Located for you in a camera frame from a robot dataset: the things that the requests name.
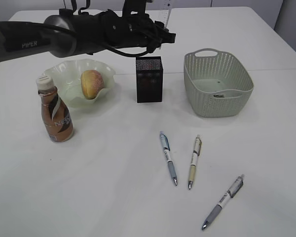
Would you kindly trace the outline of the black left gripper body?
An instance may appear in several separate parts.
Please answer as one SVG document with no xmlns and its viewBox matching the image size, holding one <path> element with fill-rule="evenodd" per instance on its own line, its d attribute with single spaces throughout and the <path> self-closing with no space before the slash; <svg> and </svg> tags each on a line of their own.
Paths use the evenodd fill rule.
<svg viewBox="0 0 296 237">
<path fill-rule="evenodd" d="M 121 53 L 121 49 L 142 47 L 144 53 L 153 53 L 165 43 L 175 42 L 175 33 L 169 32 L 160 21 L 152 21 L 148 14 L 130 14 L 119 17 L 113 11 L 101 14 L 105 49 Z"/>
</svg>

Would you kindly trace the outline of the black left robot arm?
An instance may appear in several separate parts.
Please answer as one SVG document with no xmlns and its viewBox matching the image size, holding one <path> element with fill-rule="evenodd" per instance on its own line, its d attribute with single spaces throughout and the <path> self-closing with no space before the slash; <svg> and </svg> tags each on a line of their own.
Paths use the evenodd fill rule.
<svg viewBox="0 0 296 237">
<path fill-rule="evenodd" d="M 91 15 L 90 1 L 82 8 L 74 0 L 71 4 L 43 23 L 0 21 L 0 62 L 44 52 L 65 58 L 103 50 L 135 58 L 175 42 L 176 35 L 146 13 L 145 0 L 126 0 L 121 16 L 110 9 Z"/>
</svg>

